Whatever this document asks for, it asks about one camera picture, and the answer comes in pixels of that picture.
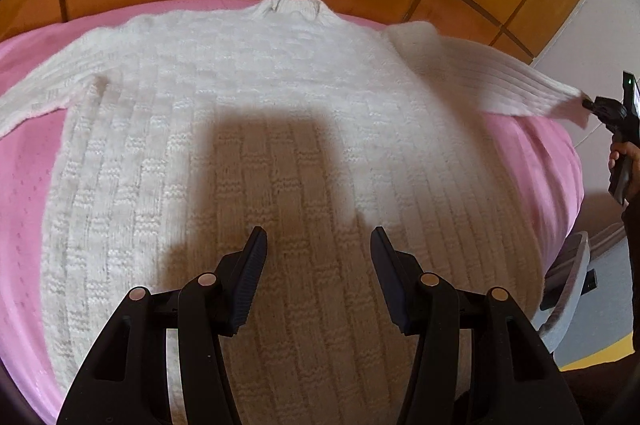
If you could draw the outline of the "person's right hand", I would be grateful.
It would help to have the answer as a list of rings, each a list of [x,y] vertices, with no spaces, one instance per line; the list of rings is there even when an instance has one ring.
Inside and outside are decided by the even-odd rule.
[[[623,157],[631,161],[631,176],[626,191],[626,201],[631,203],[640,191],[640,150],[631,142],[613,142],[610,156],[608,156],[608,168],[613,169]]]

